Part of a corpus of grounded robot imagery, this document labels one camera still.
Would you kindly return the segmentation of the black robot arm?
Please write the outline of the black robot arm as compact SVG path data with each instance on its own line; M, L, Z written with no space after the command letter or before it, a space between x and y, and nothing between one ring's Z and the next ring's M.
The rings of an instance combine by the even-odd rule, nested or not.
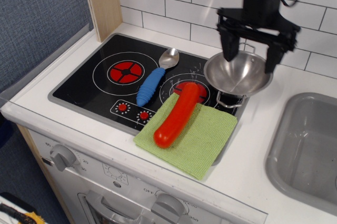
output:
M293 51L301 28L279 12L285 0L243 0L242 8L219 8L217 30L224 58L230 62L239 53L241 38L268 46L265 73L273 73L284 53Z

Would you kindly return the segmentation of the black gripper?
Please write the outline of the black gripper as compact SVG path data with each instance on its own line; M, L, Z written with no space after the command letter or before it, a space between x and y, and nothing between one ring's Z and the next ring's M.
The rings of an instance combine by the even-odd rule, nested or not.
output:
M300 27L279 12L284 0L244 0L241 8L219 8L217 30L224 58L230 62L239 52L240 38L268 45L265 73L271 74L283 55L293 50Z

